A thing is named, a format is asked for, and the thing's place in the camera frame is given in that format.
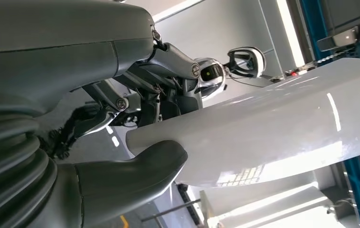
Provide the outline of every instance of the gray plastic cover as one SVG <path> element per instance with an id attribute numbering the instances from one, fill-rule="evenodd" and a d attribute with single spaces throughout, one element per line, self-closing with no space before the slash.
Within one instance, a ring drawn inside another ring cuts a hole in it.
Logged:
<path id="1" fill-rule="evenodd" d="M 153 24 L 108 0 L 0 0 L 0 52 L 152 38 Z"/>

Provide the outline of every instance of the floor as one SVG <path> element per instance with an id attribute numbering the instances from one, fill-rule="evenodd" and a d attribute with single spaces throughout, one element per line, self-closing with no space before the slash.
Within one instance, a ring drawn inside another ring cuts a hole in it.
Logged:
<path id="1" fill-rule="evenodd" d="M 117 85 L 119 91 L 128 92 L 124 88 Z M 82 89 L 66 94 L 60 101 L 58 106 L 47 115 L 38 118 L 40 123 L 39 135 L 45 136 L 47 131 L 61 127 L 64 122 L 70 117 L 71 112 L 82 105 L 91 98 Z M 126 149 L 123 140 L 125 132 L 128 129 L 117 128 L 114 132 L 109 134 L 107 130 L 88 135 L 79 139 L 74 145 L 71 155 L 66 160 L 58 160 L 57 163 L 79 163 L 103 160 L 128 160 L 132 154 Z M 116 136 L 119 145 L 116 147 L 112 142 L 112 137 Z M 121 217 L 115 218 L 104 224 L 100 224 L 95 228 L 157 228 L 158 225 L 154 220 L 141 223 L 141 219 L 151 216 L 160 211 L 164 211 L 182 204 L 182 199 L 177 191 L 177 188 L 170 188 L 161 197 L 153 202 L 149 202 L 137 208 L 134 211 L 124 214 Z M 160 218 L 160 221 L 165 228 L 194 228 L 190 215 L 186 209 L 173 212 Z"/>

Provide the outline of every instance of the white wall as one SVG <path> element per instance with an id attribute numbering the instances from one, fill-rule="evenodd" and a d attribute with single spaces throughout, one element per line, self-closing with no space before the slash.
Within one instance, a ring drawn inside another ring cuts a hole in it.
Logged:
<path id="1" fill-rule="evenodd" d="M 125 3 L 146 9 L 152 16 L 186 0 L 127 0 Z"/>

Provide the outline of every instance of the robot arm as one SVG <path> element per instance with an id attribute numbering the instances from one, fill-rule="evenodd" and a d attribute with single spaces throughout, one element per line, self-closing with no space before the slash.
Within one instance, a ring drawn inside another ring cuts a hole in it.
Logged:
<path id="1" fill-rule="evenodd" d="M 123 75 L 153 59 L 154 49 L 159 56 L 153 24 L 144 9 L 117 2 L 0 0 L 0 227 L 91 227 L 154 199 L 172 183 L 187 160 L 174 141 L 128 162 L 56 165 L 33 135 L 33 117 L 52 110 L 63 94 Z M 155 64 L 176 76 L 193 75 L 158 58 Z M 122 103 L 109 106 L 109 85 L 96 85 L 88 90 L 93 97 L 112 112 L 120 109 Z"/>

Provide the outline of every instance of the metal rod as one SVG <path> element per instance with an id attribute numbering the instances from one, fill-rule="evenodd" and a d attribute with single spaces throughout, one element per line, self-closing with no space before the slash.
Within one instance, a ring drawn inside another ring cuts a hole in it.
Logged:
<path id="1" fill-rule="evenodd" d="M 158 224 L 158 227 L 159 227 L 159 228 L 163 228 L 163 225 L 162 225 L 161 222 L 159 221 L 159 218 L 158 218 L 158 217 L 155 217 L 155 221 L 156 221 L 156 224 Z"/>
<path id="2" fill-rule="evenodd" d="M 141 222 L 145 222 L 145 221 L 154 219 L 154 218 L 156 218 L 156 217 L 169 214 L 170 212 L 176 211 L 176 210 L 181 209 L 181 208 L 188 207 L 188 206 L 193 205 L 194 203 L 198 203 L 198 202 L 201 202 L 201 199 L 197 199 L 197 200 L 194 200 L 194 201 L 191 201 L 191 202 L 187 202 L 187 203 L 185 203 L 185 204 L 183 204 L 183 205 L 180 205 L 180 206 L 171 208 L 171 209 L 169 209 L 169 210 L 167 210 L 167 211 L 164 211 L 164 212 L 161 212 L 161 213 L 154 214 L 154 215 L 152 215 L 152 216 L 143 218 L 143 219 L 141 219 Z"/>

